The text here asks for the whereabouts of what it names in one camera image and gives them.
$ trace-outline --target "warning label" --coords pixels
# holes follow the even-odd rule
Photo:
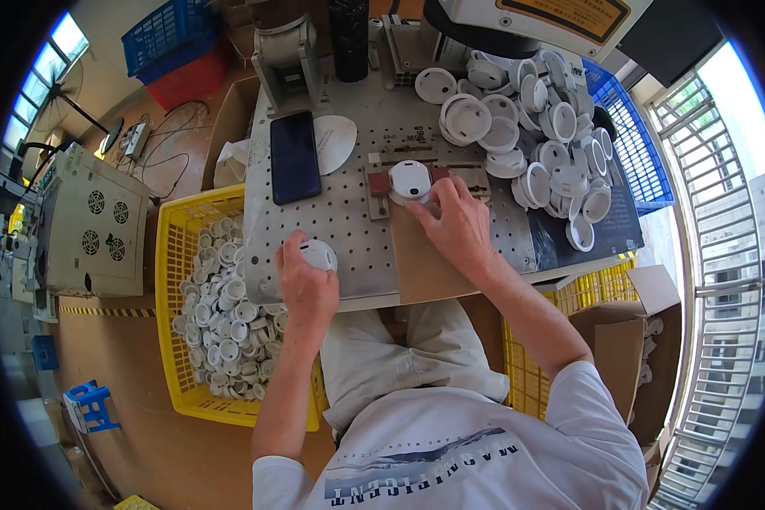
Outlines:
[[[619,0],[496,0],[496,6],[548,21],[601,45],[630,13]]]

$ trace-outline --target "machine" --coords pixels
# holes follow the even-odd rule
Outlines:
[[[424,19],[466,46],[512,59],[548,43],[601,62],[652,0],[426,0]]]
[[[54,156],[45,188],[23,230],[23,282],[39,294],[143,294],[144,224],[150,189],[78,144]]]
[[[317,33],[304,2],[247,0],[255,23],[255,73],[278,117],[317,109],[320,67],[315,46]]]
[[[428,67],[464,72],[471,49],[528,59],[542,45],[571,63],[578,80],[583,78],[580,57],[601,62],[652,1],[426,0],[419,23],[382,16],[386,37],[380,44],[389,46],[397,87],[410,87]],[[268,117],[320,109],[317,38],[306,3],[246,0],[246,5],[255,22],[252,65],[272,106]],[[334,41],[341,35],[334,34],[340,28],[332,25]]]

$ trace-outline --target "white t-shirt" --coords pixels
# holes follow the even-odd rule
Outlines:
[[[552,383],[546,421],[458,388],[391,393],[366,407],[316,483],[268,456],[253,508],[642,508],[643,455],[589,362]]]

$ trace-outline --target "person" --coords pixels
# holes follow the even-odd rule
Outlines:
[[[337,274],[303,259],[297,230],[275,252],[289,322],[252,436],[253,507],[643,508],[643,455],[587,344],[491,247],[489,208],[460,178],[430,200],[439,219],[408,210],[549,376],[544,421],[500,405],[507,377],[456,300],[413,306],[407,347],[376,311],[335,315]],[[301,451],[318,352],[339,444],[315,483]]]

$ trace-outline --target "khaki pants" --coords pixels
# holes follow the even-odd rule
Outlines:
[[[510,382],[505,374],[490,370],[459,301],[412,305],[407,345],[394,343],[376,310],[334,316],[320,361],[330,405],[323,417],[336,434],[345,434],[368,404],[401,389],[464,388],[496,403],[507,397]]]

